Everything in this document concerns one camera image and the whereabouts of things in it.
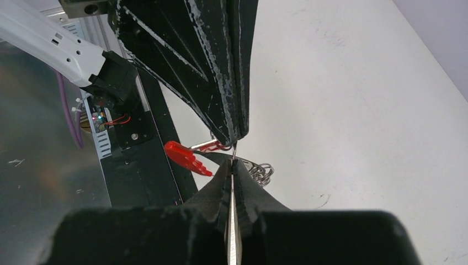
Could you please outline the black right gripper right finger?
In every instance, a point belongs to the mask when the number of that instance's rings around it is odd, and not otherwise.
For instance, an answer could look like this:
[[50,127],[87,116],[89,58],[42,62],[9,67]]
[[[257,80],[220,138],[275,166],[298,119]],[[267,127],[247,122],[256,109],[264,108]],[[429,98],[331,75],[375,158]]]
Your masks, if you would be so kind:
[[293,211],[239,160],[233,191],[242,264],[420,264],[397,217],[381,210]]

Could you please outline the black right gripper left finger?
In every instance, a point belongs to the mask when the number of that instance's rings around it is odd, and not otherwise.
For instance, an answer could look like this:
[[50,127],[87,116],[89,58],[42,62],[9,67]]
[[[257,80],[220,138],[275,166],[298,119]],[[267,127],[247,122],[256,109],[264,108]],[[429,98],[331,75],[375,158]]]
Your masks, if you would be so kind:
[[180,206],[87,208],[67,214],[39,264],[226,264],[223,201],[232,163]]

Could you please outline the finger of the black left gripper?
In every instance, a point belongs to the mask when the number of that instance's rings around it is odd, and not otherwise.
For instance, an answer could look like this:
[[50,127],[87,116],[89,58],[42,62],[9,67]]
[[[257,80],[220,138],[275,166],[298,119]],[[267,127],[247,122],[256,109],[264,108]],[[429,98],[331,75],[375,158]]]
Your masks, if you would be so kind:
[[225,146],[238,139],[226,1],[112,1],[111,26],[136,64]]
[[235,74],[237,139],[249,132],[250,68],[258,1],[227,1],[228,29]]

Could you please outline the metal key organizer red handle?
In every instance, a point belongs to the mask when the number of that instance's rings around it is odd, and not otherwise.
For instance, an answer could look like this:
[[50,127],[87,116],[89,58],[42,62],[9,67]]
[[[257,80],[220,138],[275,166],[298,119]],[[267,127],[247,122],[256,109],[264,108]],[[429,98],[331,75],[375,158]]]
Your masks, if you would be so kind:
[[[206,166],[198,159],[201,156],[218,166],[225,160],[231,158],[227,151],[214,152],[199,152],[191,151],[189,147],[183,146],[176,141],[169,141],[163,147],[167,157],[177,165],[192,171],[196,174],[212,177],[214,174],[206,168]],[[268,163],[255,163],[245,158],[240,159],[247,168],[250,176],[261,187],[267,186],[271,181],[271,176],[274,174],[274,168]]]

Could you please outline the silver key with red tag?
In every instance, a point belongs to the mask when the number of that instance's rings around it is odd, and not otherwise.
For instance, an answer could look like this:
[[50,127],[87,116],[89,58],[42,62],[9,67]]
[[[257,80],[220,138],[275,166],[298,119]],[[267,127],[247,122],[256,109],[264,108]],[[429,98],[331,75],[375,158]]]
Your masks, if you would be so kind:
[[212,139],[189,147],[189,150],[199,152],[229,151],[230,149],[232,149],[231,146],[224,146],[217,139]]

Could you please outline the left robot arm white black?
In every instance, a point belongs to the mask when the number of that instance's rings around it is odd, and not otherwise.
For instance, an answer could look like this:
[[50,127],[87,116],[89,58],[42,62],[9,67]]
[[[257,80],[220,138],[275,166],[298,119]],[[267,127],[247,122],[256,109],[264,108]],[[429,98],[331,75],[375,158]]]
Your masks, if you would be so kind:
[[249,78],[257,1],[61,1],[70,18],[99,14],[125,59],[79,38],[25,1],[1,2],[1,38],[120,114],[137,105],[138,69],[198,115],[220,144],[249,132]]

